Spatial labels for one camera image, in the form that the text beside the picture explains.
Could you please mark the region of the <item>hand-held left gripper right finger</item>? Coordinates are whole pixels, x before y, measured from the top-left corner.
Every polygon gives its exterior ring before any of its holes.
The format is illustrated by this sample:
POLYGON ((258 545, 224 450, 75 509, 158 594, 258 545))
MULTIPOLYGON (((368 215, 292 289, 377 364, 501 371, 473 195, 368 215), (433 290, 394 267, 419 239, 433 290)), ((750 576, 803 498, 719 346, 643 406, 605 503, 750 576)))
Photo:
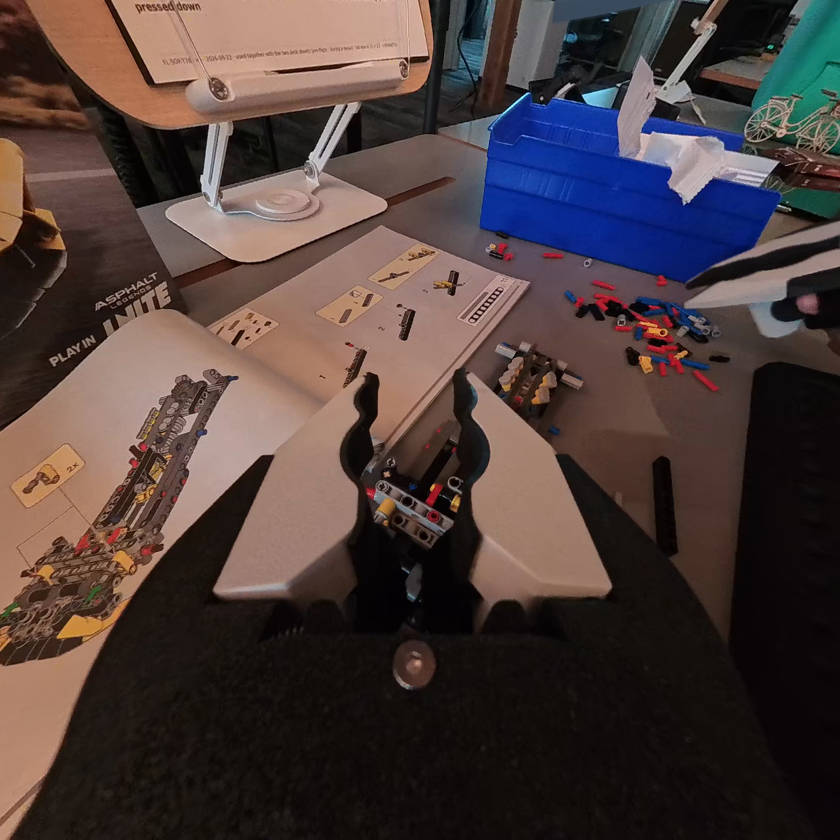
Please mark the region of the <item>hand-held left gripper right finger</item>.
POLYGON ((465 469, 453 567, 477 591, 474 628, 499 602, 526 613, 553 598, 605 598, 613 585, 557 455, 484 382, 453 376, 465 469))

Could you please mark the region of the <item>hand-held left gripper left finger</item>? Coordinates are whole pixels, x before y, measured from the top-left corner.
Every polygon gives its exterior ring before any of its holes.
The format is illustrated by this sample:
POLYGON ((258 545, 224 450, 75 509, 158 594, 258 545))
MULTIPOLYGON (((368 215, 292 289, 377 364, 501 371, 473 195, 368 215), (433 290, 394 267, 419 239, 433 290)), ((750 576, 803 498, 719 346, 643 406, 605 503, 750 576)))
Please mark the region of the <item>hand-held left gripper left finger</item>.
POLYGON ((360 375, 275 452, 214 585, 222 601, 342 604, 382 588, 362 475, 374 451, 380 379, 360 375))

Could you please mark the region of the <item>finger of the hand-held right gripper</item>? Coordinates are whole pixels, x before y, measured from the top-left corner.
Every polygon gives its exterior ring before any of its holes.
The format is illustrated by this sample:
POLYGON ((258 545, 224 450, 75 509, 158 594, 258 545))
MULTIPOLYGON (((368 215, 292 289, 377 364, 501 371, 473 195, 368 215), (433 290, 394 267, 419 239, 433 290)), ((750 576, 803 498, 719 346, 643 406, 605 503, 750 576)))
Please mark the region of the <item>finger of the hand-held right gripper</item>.
POLYGON ((686 291, 691 292, 686 305, 703 310, 774 303, 788 297, 788 283, 776 276, 747 276, 705 286, 691 281, 686 283, 686 291))
POLYGON ((686 283, 702 289, 725 281, 768 274, 791 280, 839 266, 839 223, 827 222, 775 238, 725 259, 686 283))

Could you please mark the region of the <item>pile of small lego pins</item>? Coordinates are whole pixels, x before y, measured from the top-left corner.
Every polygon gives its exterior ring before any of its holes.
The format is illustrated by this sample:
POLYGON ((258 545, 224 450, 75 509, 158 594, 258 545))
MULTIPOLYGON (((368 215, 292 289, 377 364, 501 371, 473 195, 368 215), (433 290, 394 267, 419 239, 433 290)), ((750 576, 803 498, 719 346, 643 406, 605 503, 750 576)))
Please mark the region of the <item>pile of small lego pins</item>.
POLYGON ((717 393, 712 368, 727 364, 731 356, 711 350, 721 330, 699 310, 661 297, 637 296, 623 299, 618 289, 600 280, 592 289, 579 294, 562 290, 563 299, 578 319, 609 323, 611 330, 627 342, 625 362, 645 375, 689 376, 705 390, 717 393))

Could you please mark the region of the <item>lego car chassis assembly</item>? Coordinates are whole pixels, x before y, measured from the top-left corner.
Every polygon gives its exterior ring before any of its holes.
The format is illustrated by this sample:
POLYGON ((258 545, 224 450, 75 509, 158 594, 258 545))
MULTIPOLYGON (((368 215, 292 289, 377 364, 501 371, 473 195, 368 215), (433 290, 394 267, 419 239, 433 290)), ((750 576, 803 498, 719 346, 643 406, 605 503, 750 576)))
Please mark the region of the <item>lego car chassis assembly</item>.
MULTIPOLYGON (((582 380, 569 372, 566 362, 540 352, 534 344, 514 349, 502 343, 497 353, 507 357, 507 367, 490 389, 539 434, 558 386, 578 390, 582 380)), ((399 470, 388 458, 371 466, 373 477, 364 481, 374 520, 422 553, 438 550, 444 539, 453 538, 465 475, 457 456, 459 435, 460 424, 445 423, 408 470, 399 470)))

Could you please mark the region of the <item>long black lego beam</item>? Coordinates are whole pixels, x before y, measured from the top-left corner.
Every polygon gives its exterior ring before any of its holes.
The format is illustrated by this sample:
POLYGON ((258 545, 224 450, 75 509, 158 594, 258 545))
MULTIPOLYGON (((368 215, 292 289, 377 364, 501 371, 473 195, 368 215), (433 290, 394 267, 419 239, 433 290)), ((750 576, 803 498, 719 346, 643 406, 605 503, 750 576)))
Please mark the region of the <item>long black lego beam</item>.
POLYGON ((676 527, 676 502, 670 460, 657 457, 652 464, 655 538, 669 558, 679 551, 676 527))

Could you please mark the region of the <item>lego instruction booklet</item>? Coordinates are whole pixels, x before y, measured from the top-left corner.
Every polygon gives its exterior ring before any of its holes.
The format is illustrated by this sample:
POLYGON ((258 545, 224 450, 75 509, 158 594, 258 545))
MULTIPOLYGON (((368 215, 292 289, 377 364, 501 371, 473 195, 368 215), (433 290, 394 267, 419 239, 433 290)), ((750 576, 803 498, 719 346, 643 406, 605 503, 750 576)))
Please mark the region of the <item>lego instruction booklet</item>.
POLYGON ((529 286, 378 227, 208 327, 131 321, 2 431, 2 838, 174 542, 350 378, 379 375, 393 445, 529 286))

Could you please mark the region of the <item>lego set box yellow car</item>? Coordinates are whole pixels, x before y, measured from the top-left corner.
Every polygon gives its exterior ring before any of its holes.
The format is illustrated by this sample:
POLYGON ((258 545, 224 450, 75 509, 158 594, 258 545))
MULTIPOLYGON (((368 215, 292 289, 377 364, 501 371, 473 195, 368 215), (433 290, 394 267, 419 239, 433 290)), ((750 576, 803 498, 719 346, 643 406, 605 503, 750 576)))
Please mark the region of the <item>lego set box yellow car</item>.
POLYGON ((1 19, 1 422, 115 330, 186 311, 85 108, 25 2, 1 19))

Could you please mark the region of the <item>person's right hand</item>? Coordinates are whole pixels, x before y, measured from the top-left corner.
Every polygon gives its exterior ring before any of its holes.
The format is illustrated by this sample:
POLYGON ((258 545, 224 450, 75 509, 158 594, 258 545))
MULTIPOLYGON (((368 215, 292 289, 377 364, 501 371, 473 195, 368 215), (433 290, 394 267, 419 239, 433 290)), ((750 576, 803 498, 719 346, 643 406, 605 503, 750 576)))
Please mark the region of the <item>person's right hand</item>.
POLYGON ((805 327, 824 332, 828 349, 839 355, 839 289, 798 297, 796 307, 805 327))

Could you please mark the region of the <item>torn white paper bags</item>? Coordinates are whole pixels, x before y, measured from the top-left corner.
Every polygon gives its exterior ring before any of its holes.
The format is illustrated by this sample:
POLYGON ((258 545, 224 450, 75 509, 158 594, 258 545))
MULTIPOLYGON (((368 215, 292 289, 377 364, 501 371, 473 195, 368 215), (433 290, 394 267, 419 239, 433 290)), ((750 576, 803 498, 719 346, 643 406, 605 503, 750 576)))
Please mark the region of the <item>torn white paper bags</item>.
POLYGON ((666 121, 666 128, 644 131, 655 104, 674 104, 694 98, 688 85, 677 83, 675 92, 665 100, 655 86, 653 71, 644 58, 638 58, 626 95, 618 111, 617 137, 619 154, 627 159, 665 165, 671 171, 668 187, 677 193, 683 204, 690 203, 713 179, 746 186, 761 186, 778 162, 769 157, 742 153, 742 139, 736 138, 734 151, 728 150, 717 136, 709 134, 677 134, 675 121, 666 121))

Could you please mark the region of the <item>blue plastic bin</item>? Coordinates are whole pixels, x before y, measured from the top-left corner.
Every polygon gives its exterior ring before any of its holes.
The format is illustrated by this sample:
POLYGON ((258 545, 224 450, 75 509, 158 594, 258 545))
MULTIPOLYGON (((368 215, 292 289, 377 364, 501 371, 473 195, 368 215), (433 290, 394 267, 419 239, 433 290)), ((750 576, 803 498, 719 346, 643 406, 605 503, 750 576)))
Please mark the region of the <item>blue plastic bin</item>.
POLYGON ((688 282, 755 246, 781 196, 713 180, 687 205, 669 168, 620 156, 618 111, 529 94, 490 126, 479 225, 688 282))

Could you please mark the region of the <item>teal bag bicycle print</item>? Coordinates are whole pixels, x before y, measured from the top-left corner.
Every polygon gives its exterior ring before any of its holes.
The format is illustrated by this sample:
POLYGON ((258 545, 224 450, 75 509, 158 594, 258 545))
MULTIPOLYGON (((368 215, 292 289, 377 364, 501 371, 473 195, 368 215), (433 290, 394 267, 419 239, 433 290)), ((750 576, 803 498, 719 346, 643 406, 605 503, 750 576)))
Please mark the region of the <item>teal bag bicycle print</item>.
POLYGON ((752 100, 753 145, 838 156, 839 2, 813 1, 752 100))

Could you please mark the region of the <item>wooden document stand white base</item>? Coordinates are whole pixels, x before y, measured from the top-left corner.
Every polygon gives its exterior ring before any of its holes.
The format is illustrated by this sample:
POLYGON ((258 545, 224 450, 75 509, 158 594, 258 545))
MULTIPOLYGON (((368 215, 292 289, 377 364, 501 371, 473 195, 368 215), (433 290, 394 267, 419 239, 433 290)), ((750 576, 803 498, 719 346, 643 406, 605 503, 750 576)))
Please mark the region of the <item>wooden document stand white base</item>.
POLYGON ((27 2, 59 59, 111 108, 161 130, 207 126, 199 197, 165 212, 175 226, 238 263, 259 263, 381 214, 384 199, 323 170, 364 101, 400 96, 427 79, 433 53, 428 2, 419 2, 427 59, 393 58, 307 70, 258 70, 212 76, 195 47, 199 78, 152 85, 108 2, 27 2), (331 108, 301 168, 223 187, 235 122, 331 108))

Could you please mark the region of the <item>printed paper sheet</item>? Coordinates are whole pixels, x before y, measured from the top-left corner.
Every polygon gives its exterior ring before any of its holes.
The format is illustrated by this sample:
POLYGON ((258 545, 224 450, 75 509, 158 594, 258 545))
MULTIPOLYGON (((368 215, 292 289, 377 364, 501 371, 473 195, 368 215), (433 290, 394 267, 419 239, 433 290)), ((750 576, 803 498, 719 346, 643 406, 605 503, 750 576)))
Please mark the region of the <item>printed paper sheet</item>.
POLYGON ((429 57, 419 2, 112 1, 108 7, 152 85, 199 78, 190 46, 212 76, 429 57))

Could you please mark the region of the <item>wooden post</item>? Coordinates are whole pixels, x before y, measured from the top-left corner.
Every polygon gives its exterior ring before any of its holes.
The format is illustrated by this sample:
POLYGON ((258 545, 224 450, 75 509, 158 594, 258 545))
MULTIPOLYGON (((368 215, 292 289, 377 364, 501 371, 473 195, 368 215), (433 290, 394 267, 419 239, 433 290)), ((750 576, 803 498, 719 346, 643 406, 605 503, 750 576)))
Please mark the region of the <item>wooden post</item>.
POLYGON ((521 6, 522 1, 496 1, 493 4, 486 60, 476 105, 483 116, 502 104, 521 6))

